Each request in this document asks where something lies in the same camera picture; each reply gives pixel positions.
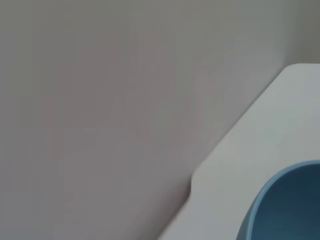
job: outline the blue bowl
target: blue bowl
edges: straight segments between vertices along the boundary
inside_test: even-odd
[[[274,175],[253,201],[236,240],[320,240],[320,160]]]

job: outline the bowl rim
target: bowl rim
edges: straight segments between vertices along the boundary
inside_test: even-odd
[[[251,238],[252,238],[252,230],[253,230],[253,226],[254,226],[254,222],[256,219],[256,215],[257,215],[259,206],[260,206],[264,196],[266,195],[266,193],[270,189],[270,187],[276,181],[278,181],[280,178],[282,178],[284,175],[286,175],[296,169],[299,169],[299,168],[305,167],[305,166],[319,165],[319,164],[320,164],[320,160],[307,160],[307,161],[295,163],[293,165],[290,165],[290,166],[280,170],[279,172],[277,172],[273,177],[271,177],[266,182],[266,184],[262,187],[262,189],[260,190],[260,192],[256,196],[256,199],[253,201],[252,210],[250,211],[249,220],[248,220],[248,224],[246,227],[247,234],[245,235],[245,240],[251,240]]]

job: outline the blue ceramic bowl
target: blue ceramic bowl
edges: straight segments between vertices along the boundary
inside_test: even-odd
[[[236,240],[320,240],[320,160],[274,175],[253,201]]]

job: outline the white countertop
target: white countertop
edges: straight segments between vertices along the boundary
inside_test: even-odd
[[[320,64],[286,67],[208,155],[160,240],[232,240],[263,185],[320,159]]]

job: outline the gray wall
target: gray wall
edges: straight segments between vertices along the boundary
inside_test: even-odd
[[[0,239],[155,239],[318,5],[0,1]]]

